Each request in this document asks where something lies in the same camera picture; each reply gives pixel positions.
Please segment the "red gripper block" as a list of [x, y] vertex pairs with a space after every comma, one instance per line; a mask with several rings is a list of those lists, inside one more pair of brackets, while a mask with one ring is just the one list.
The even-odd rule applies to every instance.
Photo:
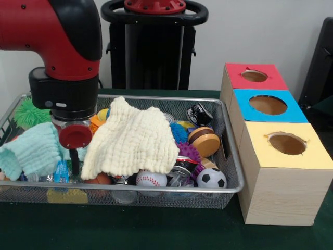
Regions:
[[60, 144], [64, 148], [70, 149], [72, 174], [77, 176], [80, 172], [80, 159], [76, 148], [88, 146], [93, 134], [89, 126], [74, 123], [64, 128], [58, 127], [58, 135]]

